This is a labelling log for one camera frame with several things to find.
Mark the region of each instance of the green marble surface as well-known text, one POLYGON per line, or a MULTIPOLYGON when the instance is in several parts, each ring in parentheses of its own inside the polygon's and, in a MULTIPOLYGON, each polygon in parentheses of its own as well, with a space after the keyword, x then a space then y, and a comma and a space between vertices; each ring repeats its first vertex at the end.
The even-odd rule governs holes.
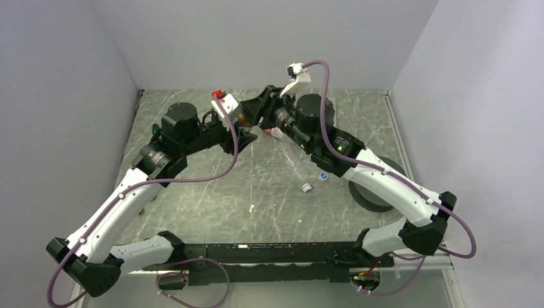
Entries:
MULTIPOLYGON (((261 90, 232 90, 238 100, 261 90)), ((147 90, 128 139, 119 178, 142 146, 149 142, 151 126, 160 123, 168 106, 179 101, 194 104, 200 117, 211 108, 212 90, 147 90)), ((391 121, 377 90, 330 90, 336 101, 337 124, 365 142, 377 155, 400 162, 391 121)), ((398 220, 393 210, 372 213, 356 204, 345 180, 321 172, 303 156, 314 191, 305 194, 292 183, 293 172, 274 148, 276 139, 260 135, 238 158, 233 170, 219 180, 200 184, 171 184, 132 221, 119 244, 152 237, 169 230, 186 243, 261 243, 293 241, 353 241, 364 228, 398 220)), ((188 158, 179 178, 210 176, 224 170, 232 156, 220 147, 188 158)))

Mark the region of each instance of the red connector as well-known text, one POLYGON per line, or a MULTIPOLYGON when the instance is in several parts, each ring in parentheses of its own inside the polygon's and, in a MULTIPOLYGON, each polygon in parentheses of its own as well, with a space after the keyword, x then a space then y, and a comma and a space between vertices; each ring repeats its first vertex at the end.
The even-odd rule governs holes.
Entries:
POLYGON ((215 90, 212 92, 212 97, 214 97, 214 95, 217 95, 217 98, 223 98, 225 93, 222 90, 215 90))

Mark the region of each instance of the white wall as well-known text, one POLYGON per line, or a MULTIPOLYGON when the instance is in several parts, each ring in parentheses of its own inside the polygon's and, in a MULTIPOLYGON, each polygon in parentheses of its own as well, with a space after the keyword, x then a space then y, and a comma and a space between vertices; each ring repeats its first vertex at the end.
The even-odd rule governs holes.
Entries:
POLYGON ((544 303, 543 51, 542 1, 440 0, 393 88, 417 179, 474 230, 476 257, 454 259, 468 307, 544 303))
MULTIPOLYGON (((46 307, 54 237, 113 188, 137 88, 88 0, 0 3, 0 306, 46 307)), ((74 282, 62 274, 57 302, 74 282)))
POLYGON ((317 58, 331 87, 390 89, 438 0, 91 2, 140 89, 279 86, 317 58))

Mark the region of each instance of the marble table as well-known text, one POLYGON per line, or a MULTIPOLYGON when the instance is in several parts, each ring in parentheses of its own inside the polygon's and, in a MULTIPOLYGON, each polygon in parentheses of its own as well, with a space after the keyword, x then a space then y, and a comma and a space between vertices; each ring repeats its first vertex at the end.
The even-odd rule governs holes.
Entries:
MULTIPOLYGON (((261 89, 226 89, 239 100, 255 97, 261 89)), ((160 123, 168 106, 192 103, 200 117, 211 108, 212 90, 146 90, 126 146, 119 180, 140 148, 151 138, 151 126, 160 123)), ((401 163, 387 108, 378 90, 330 90, 336 101, 336 126, 365 142, 377 155, 401 163)), ((128 244, 169 230, 186 243, 272 243, 353 241, 364 228, 398 220, 392 210, 372 213, 356 204, 348 182, 321 172, 307 156, 302 161, 313 186, 305 194, 292 183, 293 172, 274 148, 279 141, 267 135, 249 145, 233 170, 219 180, 200 184, 171 184, 151 201, 122 234, 128 244)), ((224 170, 232 156, 217 146, 191 155, 180 178, 197 178, 224 170)))

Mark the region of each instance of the bottle cap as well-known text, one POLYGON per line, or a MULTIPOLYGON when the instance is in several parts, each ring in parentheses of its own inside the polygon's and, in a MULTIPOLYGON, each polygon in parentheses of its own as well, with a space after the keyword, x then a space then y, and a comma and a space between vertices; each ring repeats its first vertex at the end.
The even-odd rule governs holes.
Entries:
POLYGON ((310 184, 306 183, 306 184, 302 185, 302 190, 305 193, 311 193, 312 192, 312 187, 310 186, 310 184))

